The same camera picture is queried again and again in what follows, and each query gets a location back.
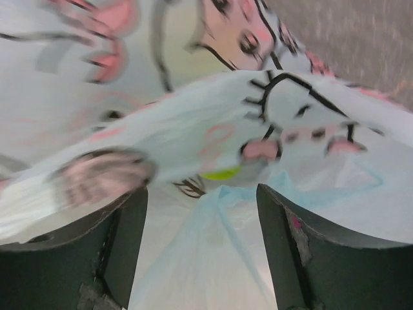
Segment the cartoon face print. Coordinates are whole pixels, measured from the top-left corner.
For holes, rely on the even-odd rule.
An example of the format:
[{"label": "cartoon face print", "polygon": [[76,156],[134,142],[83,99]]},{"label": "cartoon face print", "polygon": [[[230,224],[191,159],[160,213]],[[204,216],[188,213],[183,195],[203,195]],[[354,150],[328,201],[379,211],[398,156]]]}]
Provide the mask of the cartoon face print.
[{"label": "cartoon face print", "polygon": [[125,150],[97,150],[84,154],[52,176],[56,194],[66,206],[100,202],[146,187],[156,173],[142,154]]},{"label": "cartoon face print", "polygon": [[[316,128],[283,129],[279,123],[268,116],[268,105],[270,104],[268,97],[276,85],[284,80],[289,80],[297,86],[308,90],[309,96],[316,99],[322,107],[338,114],[342,120],[337,124]],[[267,82],[253,79],[250,81],[250,84],[255,88],[260,88],[263,91],[263,95],[261,99],[246,98],[244,100],[245,104],[258,106],[260,110],[258,114],[247,114],[246,117],[268,124],[268,130],[264,137],[250,140],[241,147],[239,152],[242,162],[260,159],[264,159],[267,162],[278,161],[281,159],[283,149],[287,145],[309,141],[318,145],[325,145],[325,155],[333,154],[337,151],[363,152],[367,150],[364,145],[354,141],[354,132],[359,127],[359,123],[349,120],[331,101],[317,93],[310,84],[299,77],[286,72],[274,76],[272,71],[267,71]],[[311,108],[312,105],[303,105],[293,114],[293,118],[302,118],[306,111]]]},{"label": "cartoon face print", "polygon": [[280,19],[278,19],[278,34],[280,41],[290,50],[291,54],[296,56],[299,52],[298,44],[287,26]]},{"label": "cartoon face print", "polygon": [[[94,6],[85,0],[45,0],[53,12],[60,18],[62,23],[71,27],[73,33],[63,32],[36,32],[23,35],[0,34],[0,38],[12,41],[71,41],[82,45],[93,47],[96,40],[101,38],[105,41],[108,51],[95,51],[85,57],[85,61],[99,67],[94,70],[87,79],[91,83],[108,83],[119,77],[126,64],[126,50],[123,45],[122,36],[134,29],[139,19],[136,0],[111,0],[106,5]],[[68,51],[64,46],[59,52],[58,59]],[[43,59],[49,53],[43,52],[39,55],[36,68],[45,72],[57,72],[57,63],[50,69],[50,60]]]},{"label": "cartoon face print", "polygon": [[231,70],[260,70],[276,45],[259,0],[202,0],[202,34],[194,47],[211,51]]}]

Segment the floor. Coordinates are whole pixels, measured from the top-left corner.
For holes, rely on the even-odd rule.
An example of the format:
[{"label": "floor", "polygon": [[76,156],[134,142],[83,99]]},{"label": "floor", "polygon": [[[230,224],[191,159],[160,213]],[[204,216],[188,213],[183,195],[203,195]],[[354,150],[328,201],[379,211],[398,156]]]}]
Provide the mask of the floor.
[{"label": "floor", "polygon": [[413,110],[413,1],[268,2],[338,76],[387,92]]}]

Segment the plastic bag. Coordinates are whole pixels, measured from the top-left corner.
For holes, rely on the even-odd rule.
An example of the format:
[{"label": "plastic bag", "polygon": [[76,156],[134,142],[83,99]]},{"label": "plastic bag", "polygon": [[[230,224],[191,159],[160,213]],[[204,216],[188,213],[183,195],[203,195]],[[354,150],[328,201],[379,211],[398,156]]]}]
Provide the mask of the plastic bag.
[{"label": "plastic bag", "polygon": [[[143,276],[139,254],[130,309],[276,309],[254,188],[241,189],[235,199],[225,191],[222,187],[199,200]],[[152,210],[158,213],[153,218],[148,210],[145,230],[152,236],[162,210]],[[143,257],[147,247],[144,232]]]}]

